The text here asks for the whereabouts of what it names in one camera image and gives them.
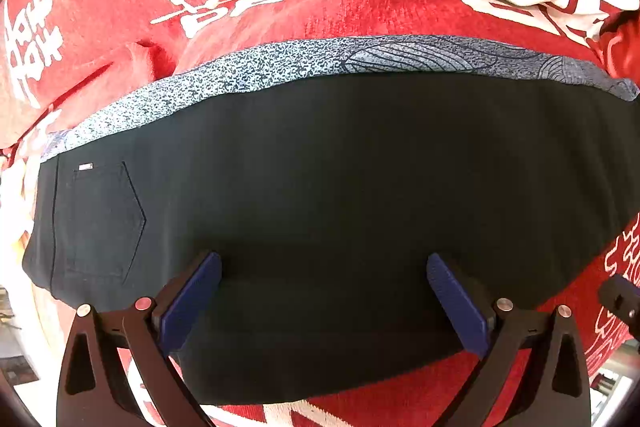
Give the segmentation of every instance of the black fabric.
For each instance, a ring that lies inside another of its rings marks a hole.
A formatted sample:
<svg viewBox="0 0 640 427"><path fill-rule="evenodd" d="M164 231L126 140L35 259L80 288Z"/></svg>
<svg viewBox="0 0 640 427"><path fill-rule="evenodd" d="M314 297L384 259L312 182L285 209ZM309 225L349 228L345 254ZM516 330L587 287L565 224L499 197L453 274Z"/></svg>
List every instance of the black fabric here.
<svg viewBox="0 0 640 427"><path fill-rule="evenodd" d="M459 73L218 96L43 164L24 268L104 311L216 250L179 353L196 399L338 391L460 349L433 251L521 307L562 291L640 208L638 118L601 90Z"/></svg>

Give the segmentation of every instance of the gray patterned fabric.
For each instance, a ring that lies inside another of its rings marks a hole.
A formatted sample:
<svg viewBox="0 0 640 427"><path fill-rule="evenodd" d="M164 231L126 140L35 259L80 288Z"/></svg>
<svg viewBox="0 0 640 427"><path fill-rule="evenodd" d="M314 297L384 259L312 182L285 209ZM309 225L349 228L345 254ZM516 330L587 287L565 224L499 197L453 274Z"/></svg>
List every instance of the gray patterned fabric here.
<svg viewBox="0 0 640 427"><path fill-rule="evenodd" d="M276 42L225 55L141 87L75 129L51 136L42 161L92 140L159 120L210 96L256 91L312 76L390 71L457 71L513 80L549 79L595 87L628 102L639 92L633 81L612 78L591 62L483 39L405 35Z"/></svg>

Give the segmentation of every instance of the folded black pants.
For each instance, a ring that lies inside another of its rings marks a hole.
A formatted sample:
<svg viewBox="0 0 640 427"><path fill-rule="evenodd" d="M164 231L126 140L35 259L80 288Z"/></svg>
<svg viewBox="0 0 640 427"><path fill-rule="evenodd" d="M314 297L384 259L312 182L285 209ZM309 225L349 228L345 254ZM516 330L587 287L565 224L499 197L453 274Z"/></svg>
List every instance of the folded black pants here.
<svg viewBox="0 0 640 427"><path fill-rule="evenodd" d="M459 73L217 96L44 163L24 268L106 311L217 251L220 290L178 354L196 399L338 391L460 349L431 252L520 307L562 291L640 208L639 116L589 87Z"/></svg>

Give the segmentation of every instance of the round metal bolt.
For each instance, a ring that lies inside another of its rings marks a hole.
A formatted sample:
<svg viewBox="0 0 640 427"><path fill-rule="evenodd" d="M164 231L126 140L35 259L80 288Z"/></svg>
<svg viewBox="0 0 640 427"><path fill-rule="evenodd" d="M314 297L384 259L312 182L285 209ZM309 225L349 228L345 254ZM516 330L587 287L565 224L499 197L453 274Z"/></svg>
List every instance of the round metal bolt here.
<svg viewBox="0 0 640 427"><path fill-rule="evenodd" d="M136 309L138 311L145 311L151 308L151 299L149 297L141 297L136 301Z"/></svg>
<svg viewBox="0 0 640 427"><path fill-rule="evenodd" d="M513 310L513 303L509 299L506 299L504 297L495 301L495 305L498 306L498 309L502 310L503 312L510 312L511 310Z"/></svg>
<svg viewBox="0 0 640 427"><path fill-rule="evenodd" d="M91 313L91 306L89 304L83 304L78 308L78 317L86 317L89 313Z"/></svg>
<svg viewBox="0 0 640 427"><path fill-rule="evenodd" d="M569 317L571 317L572 311L571 311L571 308L569 308L569 306L560 304L558 306L558 313L560 314L561 317L568 319Z"/></svg>

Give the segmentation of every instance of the blue gripper pad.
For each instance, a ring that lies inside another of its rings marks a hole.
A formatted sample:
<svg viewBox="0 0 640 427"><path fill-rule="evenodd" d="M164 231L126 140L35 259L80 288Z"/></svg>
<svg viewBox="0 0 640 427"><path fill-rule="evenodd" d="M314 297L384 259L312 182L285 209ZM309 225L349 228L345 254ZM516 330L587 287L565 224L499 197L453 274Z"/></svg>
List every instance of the blue gripper pad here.
<svg viewBox="0 0 640 427"><path fill-rule="evenodd" d="M491 311L491 302L486 299L478 303L478 295L470 295L463 283L443 261L433 253L427 260L427 279L440 304L449 317L458 338L466 351L475 353L481 359L489 351L490 336L494 328L495 315Z"/></svg>
<svg viewBox="0 0 640 427"><path fill-rule="evenodd" d="M210 303L221 279L222 261L217 253L211 252L160 319L158 343L165 356L184 345L198 314Z"/></svg>

